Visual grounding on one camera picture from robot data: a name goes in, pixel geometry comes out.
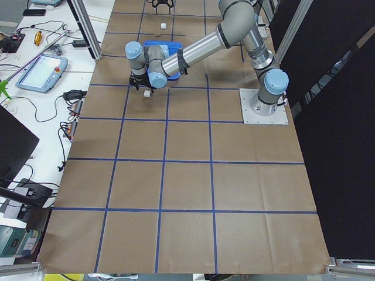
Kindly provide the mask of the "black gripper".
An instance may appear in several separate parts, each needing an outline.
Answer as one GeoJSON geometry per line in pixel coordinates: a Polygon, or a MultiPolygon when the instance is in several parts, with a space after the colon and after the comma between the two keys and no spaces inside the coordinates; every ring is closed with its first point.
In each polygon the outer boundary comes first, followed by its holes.
{"type": "Polygon", "coordinates": [[[151,5],[155,10],[155,14],[158,14],[159,5],[167,5],[169,7],[169,14],[172,14],[173,11],[173,0],[152,0],[151,5]]]}
{"type": "Polygon", "coordinates": [[[129,77],[129,84],[134,86],[137,91],[139,91],[139,86],[143,85],[150,88],[152,94],[155,92],[155,88],[151,86],[147,73],[144,73],[142,75],[136,75],[134,73],[131,73],[129,77]]]}

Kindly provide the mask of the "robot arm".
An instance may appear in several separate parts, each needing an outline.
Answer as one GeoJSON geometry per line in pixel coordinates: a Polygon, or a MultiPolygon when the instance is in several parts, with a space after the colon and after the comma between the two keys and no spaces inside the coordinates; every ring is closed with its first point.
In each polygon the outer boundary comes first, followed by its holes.
{"type": "Polygon", "coordinates": [[[282,105],[279,99],[286,92],[289,77],[279,69],[258,30],[260,2],[219,1],[218,6],[222,21],[216,29],[173,55],[166,54],[165,44],[144,47],[137,41],[128,42],[124,49],[131,66],[129,83],[134,87],[146,86],[152,91],[164,88],[174,74],[186,75],[192,65],[242,43],[260,84],[250,107],[257,115],[270,116],[282,105]]]}

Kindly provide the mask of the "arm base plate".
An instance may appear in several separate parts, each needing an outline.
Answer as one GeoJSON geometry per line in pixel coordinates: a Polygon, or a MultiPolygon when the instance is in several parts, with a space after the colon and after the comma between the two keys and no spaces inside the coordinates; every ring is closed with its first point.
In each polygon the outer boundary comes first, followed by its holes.
{"type": "Polygon", "coordinates": [[[258,99],[258,91],[254,88],[239,89],[243,124],[289,125],[283,96],[276,104],[268,105],[258,99]]]}

